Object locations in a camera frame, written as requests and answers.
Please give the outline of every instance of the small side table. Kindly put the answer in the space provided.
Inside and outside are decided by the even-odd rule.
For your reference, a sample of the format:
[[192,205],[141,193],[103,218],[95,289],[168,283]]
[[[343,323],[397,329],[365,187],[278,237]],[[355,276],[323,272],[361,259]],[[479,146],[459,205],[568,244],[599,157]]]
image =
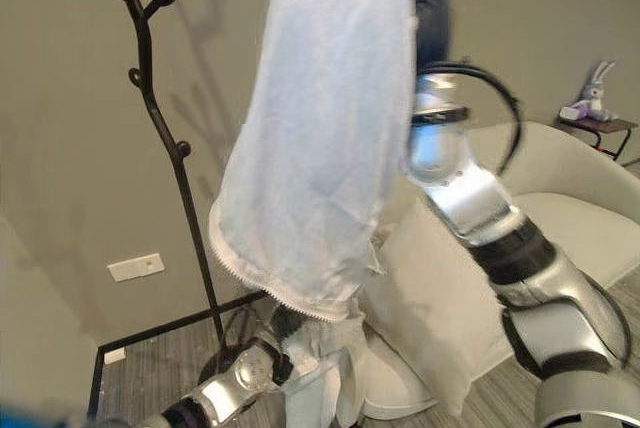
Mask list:
[[[586,131],[596,135],[597,141],[595,145],[591,145],[598,151],[606,153],[609,156],[613,156],[613,160],[617,160],[624,150],[624,147],[627,145],[629,138],[631,138],[631,130],[633,130],[637,123],[626,120],[613,120],[613,121],[597,121],[592,120],[591,118],[582,118],[581,120],[565,120],[564,118],[558,117],[558,121],[563,125],[570,126],[572,128],[577,128],[578,130]],[[627,131],[624,140],[622,140],[622,144],[618,151],[613,152],[609,150],[605,150],[604,148],[600,148],[600,144],[602,143],[602,135],[608,135],[611,133],[617,133],[619,131]]]

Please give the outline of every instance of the white cloth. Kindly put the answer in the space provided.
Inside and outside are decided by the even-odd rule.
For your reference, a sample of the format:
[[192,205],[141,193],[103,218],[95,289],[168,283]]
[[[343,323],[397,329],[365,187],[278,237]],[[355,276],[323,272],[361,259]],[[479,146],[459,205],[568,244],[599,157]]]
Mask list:
[[326,428],[334,417],[348,428],[358,420],[367,383],[363,319],[354,300],[347,319],[307,321],[284,341],[295,367],[282,386],[287,428]]
[[251,107],[209,221],[223,264],[308,315],[347,317],[397,170],[414,0],[271,0]]

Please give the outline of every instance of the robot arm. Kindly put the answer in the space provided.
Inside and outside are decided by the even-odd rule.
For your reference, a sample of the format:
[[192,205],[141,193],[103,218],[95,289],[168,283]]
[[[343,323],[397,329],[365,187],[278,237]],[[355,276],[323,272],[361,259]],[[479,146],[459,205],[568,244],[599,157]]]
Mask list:
[[640,426],[624,316],[477,163],[453,91],[447,75],[419,77],[404,171],[485,271],[518,361],[544,380],[537,426]]

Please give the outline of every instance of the black cable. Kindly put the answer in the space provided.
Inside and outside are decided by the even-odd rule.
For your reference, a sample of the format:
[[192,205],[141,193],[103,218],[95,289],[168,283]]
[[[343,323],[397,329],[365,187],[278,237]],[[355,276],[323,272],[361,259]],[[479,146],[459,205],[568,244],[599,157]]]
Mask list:
[[477,78],[488,83],[498,92],[509,108],[514,121],[514,130],[509,150],[498,168],[498,176],[502,175],[511,162],[516,150],[520,146],[520,141],[522,139],[522,118],[520,116],[520,110],[518,109],[518,99],[511,94],[511,91],[509,91],[509,89],[495,75],[478,66],[453,61],[438,61],[429,63],[418,70],[418,75],[431,74],[455,74]]

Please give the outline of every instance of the gray carpet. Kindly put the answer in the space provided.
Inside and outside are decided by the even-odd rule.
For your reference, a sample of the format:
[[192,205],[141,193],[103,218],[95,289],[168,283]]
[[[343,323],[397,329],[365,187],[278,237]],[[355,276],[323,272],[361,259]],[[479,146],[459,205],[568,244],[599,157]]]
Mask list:
[[[625,311],[634,337],[640,336],[640,269],[610,292]],[[116,416],[136,423],[158,413],[195,386],[199,371],[215,350],[213,324],[197,324],[127,348],[127,358],[105,366],[98,416]],[[640,380],[640,349],[634,344],[628,371]],[[365,428],[513,428],[532,426],[536,380],[509,359],[476,381],[462,416],[454,418],[439,406],[394,421],[366,420]],[[280,396],[260,399],[242,414],[237,427],[284,426]]]

